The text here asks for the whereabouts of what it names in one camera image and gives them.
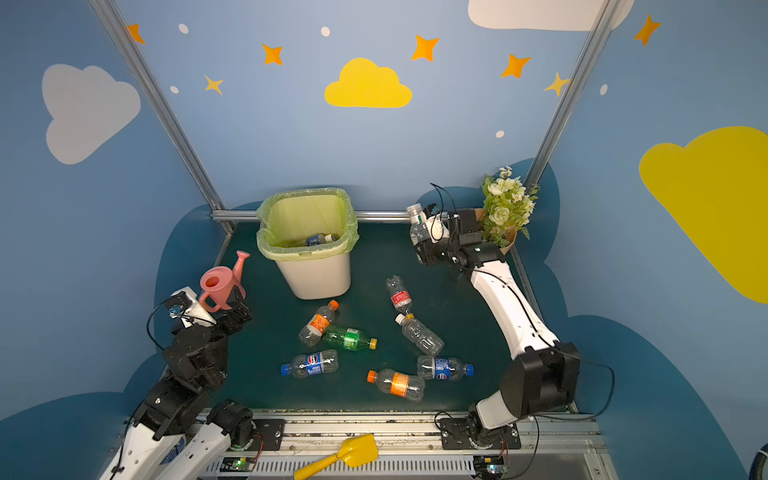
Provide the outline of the clear bottle white cap green label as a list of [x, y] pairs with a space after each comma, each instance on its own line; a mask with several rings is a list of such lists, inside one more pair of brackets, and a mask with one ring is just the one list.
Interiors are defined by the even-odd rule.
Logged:
[[411, 223], [409, 235], [414, 246], [422, 242], [431, 241], [432, 236], [426, 224], [427, 218], [420, 203], [413, 204], [407, 208], [409, 220]]

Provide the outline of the clear bottle blue label white cap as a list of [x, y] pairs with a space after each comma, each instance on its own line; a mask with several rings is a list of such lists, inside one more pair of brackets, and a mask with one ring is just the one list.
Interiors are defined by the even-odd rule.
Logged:
[[317, 246], [317, 245], [324, 245], [333, 243], [338, 240], [338, 236], [335, 234], [315, 234], [313, 236], [308, 237], [305, 240], [306, 246]]

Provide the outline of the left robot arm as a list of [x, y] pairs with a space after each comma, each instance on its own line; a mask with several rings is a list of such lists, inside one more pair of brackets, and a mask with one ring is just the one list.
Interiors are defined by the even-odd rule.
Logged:
[[131, 415], [103, 479], [196, 479], [216, 457], [232, 446], [246, 448], [254, 440], [252, 412], [232, 400], [217, 404], [192, 439], [167, 465], [169, 453], [195, 425], [211, 400], [211, 392], [227, 377], [229, 337], [251, 320], [240, 305], [203, 324], [180, 330], [163, 351], [169, 373], [146, 395]]

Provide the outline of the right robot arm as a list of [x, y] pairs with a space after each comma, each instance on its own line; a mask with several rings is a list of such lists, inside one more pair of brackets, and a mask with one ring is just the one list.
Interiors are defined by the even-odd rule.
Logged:
[[561, 342], [539, 318], [497, 245], [445, 238], [419, 241], [414, 249], [423, 264], [450, 262], [468, 276], [508, 346], [512, 364], [498, 390], [473, 407], [476, 435], [554, 411], [574, 400], [581, 369], [579, 351], [574, 344]]

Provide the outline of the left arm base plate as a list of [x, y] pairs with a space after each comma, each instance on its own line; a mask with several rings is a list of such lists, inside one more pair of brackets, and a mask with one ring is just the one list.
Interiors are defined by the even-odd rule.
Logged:
[[279, 451], [283, 441], [286, 421], [280, 418], [255, 418], [247, 452]]

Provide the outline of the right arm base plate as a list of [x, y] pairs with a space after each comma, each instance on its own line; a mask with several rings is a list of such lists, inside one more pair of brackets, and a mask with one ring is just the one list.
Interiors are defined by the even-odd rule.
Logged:
[[519, 450], [520, 434], [515, 424], [485, 429], [466, 417], [442, 417], [436, 420], [444, 450]]

